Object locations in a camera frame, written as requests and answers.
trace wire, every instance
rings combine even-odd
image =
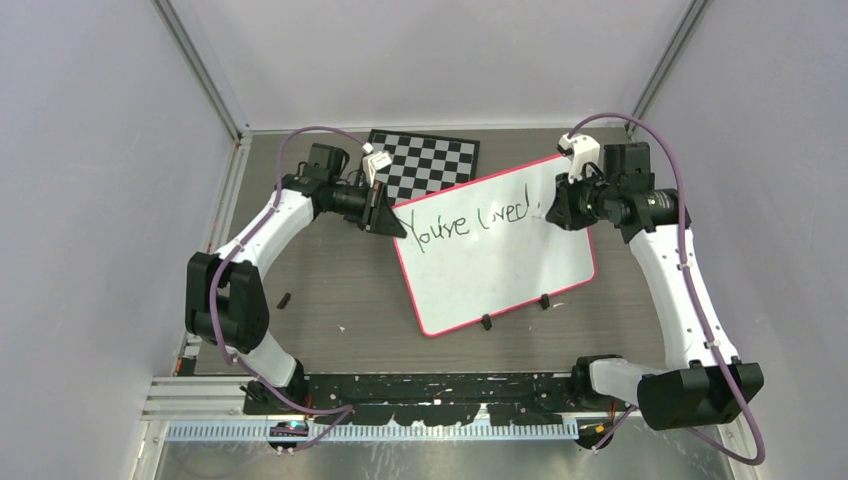
[[[344,180],[342,180],[342,183],[344,183],[345,185],[352,185],[352,182],[350,181],[350,176],[353,175],[354,173],[359,173],[359,171],[358,170],[351,170],[351,171],[347,172],[347,175],[344,176]]]
[[[285,152],[286,145],[288,145],[289,141],[292,138],[296,137],[297,135],[300,135],[301,133],[304,133],[304,132],[310,132],[310,131],[316,131],[316,130],[338,133],[339,135],[343,135],[343,136],[353,140],[354,142],[356,142],[360,146],[364,146],[365,143],[366,143],[366,142],[363,142],[363,141],[359,140],[358,138],[354,137],[353,135],[345,132],[344,130],[340,130],[338,128],[333,128],[333,127],[322,127],[322,126],[310,126],[310,127],[299,128],[297,130],[292,131],[288,135],[286,135],[286,137],[283,138],[283,141],[280,142],[280,150],[277,152],[277,190],[276,190],[276,195],[274,196],[274,203],[272,204],[272,206],[270,208],[268,208],[268,211],[265,212],[265,215],[263,215],[262,218],[259,219],[259,221],[256,223],[256,225],[254,225],[254,227],[251,228],[247,232],[247,234],[245,234],[245,236],[243,238],[239,239],[238,244],[235,247],[233,247],[233,249],[230,251],[230,253],[227,254],[227,256],[224,257],[224,259],[221,261],[221,264],[218,265],[218,268],[215,270],[215,274],[212,276],[212,284],[209,287],[209,314],[212,318],[212,330],[214,330],[214,332],[215,332],[215,341],[218,344],[217,345],[218,350],[221,352],[221,357],[224,359],[224,363],[226,363],[227,365],[233,365],[233,363],[236,363],[236,362],[234,362],[234,360],[233,360],[233,357],[235,355],[231,355],[229,352],[227,352],[227,346],[224,343],[224,334],[221,331],[221,320],[218,317],[218,284],[221,282],[221,276],[223,276],[224,270],[226,270],[227,265],[229,265],[229,263],[232,261],[232,259],[235,258],[235,256],[241,250],[241,248],[242,248],[241,246],[245,245],[247,242],[249,242],[250,239],[253,238],[253,236],[256,235],[256,233],[266,223],[268,223],[268,220],[270,220],[271,217],[274,215],[274,213],[276,213],[277,207],[280,205],[280,200],[281,200],[282,194],[283,194],[283,153]],[[329,409],[329,410],[315,410],[315,409],[312,409],[312,408],[306,408],[306,407],[303,407],[301,405],[298,405],[297,403],[286,398],[286,396],[283,395],[279,390],[277,390],[276,387],[271,385],[271,383],[268,382],[268,380],[266,380],[264,377],[259,375],[257,372],[253,371],[241,359],[238,359],[237,363],[246,372],[255,376],[256,379],[262,385],[264,385],[265,388],[270,390],[271,393],[274,394],[274,396],[276,396],[281,402],[285,403],[286,405],[293,408],[294,410],[297,410],[301,413],[308,413],[308,414],[312,414],[312,415],[340,414],[338,416],[338,418],[336,418],[336,420],[332,424],[330,424],[330,426],[328,428],[326,428],[323,432],[321,432],[320,435],[316,436],[315,438],[306,442],[305,444],[299,445],[298,447],[294,448],[293,452],[306,450],[307,448],[315,445],[315,443],[317,443],[318,440],[320,440],[325,435],[330,433],[330,431],[332,431],[333,428],[335,428],[339,423],[341,423],[342,420],[344,420],[353,411],[352,405],[345,405],[345,406],[342,406],[342,407],[332,408],[332,409]]]
[[[339,169],[339,173],[344,172],[347,168],[347,164],[350,163],[350,155],[345,157],[344,162],[342,163],[342,168]]]
[[[739,385],[736,384],[736,381],[733,379],[733,375],[730,373],[730,369],[727,368],[727,364],[724,363],[723,356],[721,355],[721,350],[719,346],[715,343],[715,335],[713,335],[712,328],[710,328],[710,322],[707,319],[707,314],[704,312],[704,307],[701,305],[701,300],[698,297],[698,292],[695,289],[695,282],[692,279],[692,272],[690,271],[688,265],[688,254],[686,252],[686,203],[685,203],[685,191],[683,188],[683,176],[680,174],[680,164],[677,162],[677,158],[671,152],[671,147],[663,140],[663,138],[654,131],[650,126],[645,124],[642,120],[624,113],[615,113],[615,112],[605,112],[598,113],[587,117],[580,123],[574,126],[569,132],[569,136],[574,136],[584,125],[594,120],[598,120],[600,118],[619,118],[622,120],[627,120],[628,122],[634,123],[645,130],[654,137],[654,140],[659,143],[660,148],[665,152],[665,156],[668,158],[668,162],[671,164],[671,171],[674,173],[674,182],[677,184],[677,196],[679,202],[679,209],[677,212],[677,250],[680,255],[680,265],[681,271],[683,272],[683,280],[686,283],[686,290],[689,292],[689,298],[692,300],[692,306],[695,308],[695,313],[698,316],[698,321],[701,323],[701,328],[704,330],[704,337],[707,339],[707,344],[710,345],[710,350],[712,351],[713,357],[718,364],[719,369],[721,370],[722,375],[724,376],[725,381],[727,381],[727,386],[730,388],[730,391],[733,393],[733,398],[736,400],[736,403],[739,404],[739,407],[742,409],[742,415],[745,416],[745,420],[748,422],[748,427],[751,429],[751,435],[754,437],[754,444],[757,448],[757,454],[754,458],[746,458],[739,455],[736,452],[728,450],[725,446],[716,442],[715,440],[707,437],[702,432],[695,430],[694,428],[687,428],[689,432],[691,432],[696,437],[704,440],[709,445],[715,447],[720,452],[729,456],[730,458],[737,460],[746,465],[760,465],[766,459],[766,450],[765,450],[765,442],[763,441],[763,434],[760,431],[759,425],[757,425],[757,421],[754,419],[754,414],[751,412],[751,407],[748,405],[748,402],[745,401],[745,397],[742,395],[742,391],[739,389]]]
[[[636,405],[631,405],[630,408],[625,410],[625,412],[621,416],[621,418],[619,418],[618,421],[615,422],[613,424],[613,426],[610,427],[609,430],[607,430],[607,433],[603,437],[601,437],[601,439],[598,441],[598,443],[596,443],[595,446],[592,447],[592,451],[597,452],[601,447],[606,445],[607,442],[610,440],[610,438],[612,438],[612,434],[615,433],[615,431],[618,430],[618,427],[620,427],[621,424],[624,423],[624,420],[626,420],[627,417],[629,417],[630,414],[635,412],[636,410],[637,410]]]

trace black clamp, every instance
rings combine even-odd
[[[286,292],[286,294],[283,295],[283,299],[280,300],[280,303],[277,304],[277,310],[282,310],[286,308],[286,305],[289,304],[289,300],[291,300],[291,293]]]
[[[292,440],[308,437],[309,424],[302,420],[284,420],[270,427],[267,434],[268,445],[279,453],[281,450],[296,447],[297,443]]]
[[[197,252],[189,260],[186,272],[186,330],[212,345],[218,342],[212,327],[209,290],[220,264],[218,255]],[[229,295],[218,295],[224,343],[248,354],[262,343],[270,318],[259,269],[247,261],[230,262],[216,287],[226,285],[230,286]]]

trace metal floor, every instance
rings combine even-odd
[[[563,129],[429,132],[481,142],[478,177],[556,153]],[[622,128],[587,129],[603,143],[624,142]],[[267,202],[275,179],[279,135],[253,139],[230,234],[238,233]],[[284,171],[305,160],[313,142],[347,148],[349,140],[307,134],[290,144]],[[662,162],[659,158],[655,164]],[[617,353],[662,367],[659,321],[636,260],[610,225],[592,227],[598,274],[583,287],[437,338],[418,329],[392,240],[360,232],[324,214],[301,232],[264,280],[271,332],[312,373],[566,371],[580,355]],[[292,299],[275,308],[283,294]],[[204,344],[196,372],[227,372]]]
[[[717,438],[715,427],[704,431]],[[324,443],[279,458],[261,442],[167,442],[157,479],[196,478],[723,480],[733,474],[726,457],[688,432],[655,432],[632,418],[597,456],[570,440]]]

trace wooden tabletop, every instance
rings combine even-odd
[[[621,128],[585,132],[601,144],[627,141]],[[482,177],[550,156],[563,130],[428,133],[480,140],[477,176]],[[230,235],[267,202],[280,138],[254,137]],[[307,134],[290,142],[283,170],[293,171],[305,160],[313,142],[345,147],[352,160],[359,158],[349,140]],[[565,371],[578,356],[607,353],[662,367],[662,335],[641,269],[609,224],[593,226],[592,237],[597,276],[552,297],[556,308],[531,305],[493,318],[489,331],[472,325],[427,338],[418,328],[392,240],[323,214],[292,240],[263,281],[270,329],[312,373]],[[291,301],[278,310],[286,292]],[[207,344],[195,371],[234,373]]]

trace whiteboard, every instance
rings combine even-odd
[[[394,207],[407,231],[395,248],[421,331],[436,336],[591,281],[588,229],[548,223],[554,178],[542,159]]]

